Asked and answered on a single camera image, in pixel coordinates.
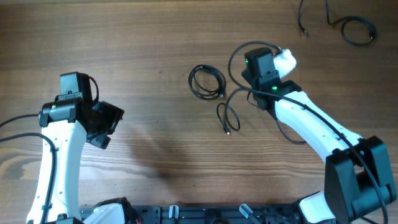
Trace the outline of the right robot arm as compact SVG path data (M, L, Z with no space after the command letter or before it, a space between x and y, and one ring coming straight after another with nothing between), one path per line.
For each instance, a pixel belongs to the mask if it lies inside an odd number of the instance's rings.
M281 80L296 66L290 50L273 54L262 47L244 58L242 76L258 107L292 128L325 163L324 189L298 203L307 223L351 223L396 200L386 145L376 136L365 139L344 128L296 83Z

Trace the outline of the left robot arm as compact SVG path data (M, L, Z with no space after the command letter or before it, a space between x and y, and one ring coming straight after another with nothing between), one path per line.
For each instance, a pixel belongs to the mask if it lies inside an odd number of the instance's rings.
M85 73L60 76L60 94L43 105L39 125L44 136L39 181L27 223L81 217L78 181L83 146L106 149L124 110L91 93L95 80Z

